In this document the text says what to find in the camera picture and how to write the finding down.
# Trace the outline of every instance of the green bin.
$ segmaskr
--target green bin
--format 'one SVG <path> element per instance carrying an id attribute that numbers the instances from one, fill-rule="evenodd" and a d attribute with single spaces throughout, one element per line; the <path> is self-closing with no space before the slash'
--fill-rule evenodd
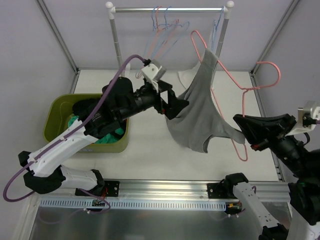
<path id="1" fill-rule="evenodd" d="M 86 99 L 99 99 L 101 94 L 92 93 L 79 93 L 79 94 L 66 94 L 58 97 L 52 103 L 46 123 L 43 130 L 44 139 L 51 142 L 57 136 L 62 134 L 68 128 L 68 121 L 74 116 L 72 107 L 80 101 Z M 128 130 L 129 119 L 126 121 L 126 129 L 123 137 L 115 142 L 108 144 L 95 144 L 92 143 L 83 149 L 80 153 L 121 153 L 128 145 Z"/>

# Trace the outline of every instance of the white wall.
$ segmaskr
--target white wall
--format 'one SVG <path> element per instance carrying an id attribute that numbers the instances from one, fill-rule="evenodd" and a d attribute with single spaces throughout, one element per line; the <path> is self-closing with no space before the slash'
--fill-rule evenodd
<path id="1" fill-rule="evenodd" d="M 107 0 L 45 0 L 75 62 L 80 68 L 118 67 L 105 3 Z M 113 0 L 116 7 L 221 7 L 227 0 Z M 234 0 L 221 59 L 229 70 L 250 70 L 291 0 Z M 219 13 L 168 13 L 169 22 L 190 21 L 190 28 L 165 57 L 169 69 L 187 69 L 197 62 L 191 30 L 209 39 Z M 143 54 L 152 31 L 150 13 L 118 13 L 115 23 L 123 59 Z"/>
<path id="2" fill-rule="evenodd" d="M 58 43 L 34 0 L 0 1 L 0 189 L 21 166 L 18 154 L 35 151 L 52 101 L 68 93 L 73 79 Z M 22 177 L 9 189 L 30 190 Z M 11 239 L 24 202 L 0 198 L 0 239 Z"/>
<path id="3" fill-rule="evenodd" d="M 319 0 L 301 1 L 266 57 L 282 72 L 277 86 L 260 91 L 268 116 L 288 113 L 297 117 L 298 108 L 308 100 L 320 102 L 319 8 Z M 261 66 L 257 73 L 257 81 L 263 85 L 276 77 L 276 71 L 270 66 Z M 320 127 L 316 127 L 310 137 L 307 148 L 318 149 Z"/>

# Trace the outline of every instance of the gray cloth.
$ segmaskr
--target gray cloth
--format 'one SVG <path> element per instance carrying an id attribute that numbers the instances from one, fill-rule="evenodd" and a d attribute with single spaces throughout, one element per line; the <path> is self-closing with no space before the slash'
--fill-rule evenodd
<path id="1" fill-rule="evenodd" d="M 242 132 L 222 119 L 211 97 L 213 73 L 218 58 L 208 49 L 190 87 L 178 98 L 189 101 L 176 118 L 166 119 L 173 139 L 180 145 L 200 153 L 208 153 L 211 138 L 229 138 L 239 144 L 245 143 Z"/>

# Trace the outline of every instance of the teal cloth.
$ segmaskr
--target teal cloth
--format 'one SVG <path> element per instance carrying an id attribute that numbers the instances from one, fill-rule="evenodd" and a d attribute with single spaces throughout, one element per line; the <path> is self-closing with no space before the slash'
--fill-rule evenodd
<path id="1" fill-rule="evenodd" d="M 68 121 L 68 128 L 77 120 L 79 116 L 73 116 L 69 121 Z M 123 135 L 125 131 L 120 127 L 117 130 L 115 130 L 116 134 Z M 104 136 L 103 138 L 99 139 L 98 141 L 95 142 L 95 144 L 113 144 L 118 142 L 119 139 L 117 139 L 115 136 L 111 135 L 110 133 Z"/>

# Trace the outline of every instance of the perforated white strip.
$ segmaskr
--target perforated white strip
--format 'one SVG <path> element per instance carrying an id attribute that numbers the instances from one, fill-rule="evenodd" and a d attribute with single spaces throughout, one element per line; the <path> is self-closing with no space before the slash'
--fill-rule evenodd
<path id="1" fill-rule="evenodd" d="M 223 201 L 172 201 L 172 200 L 131 200 L 107 199 L 112 209 L 141 209 L 141 210 L 197 210 L 225 211 Z M 41 207 L 51 208 L 103 208 L 96 206 L 96 199 L 89 198 L 44 198 Z"/>

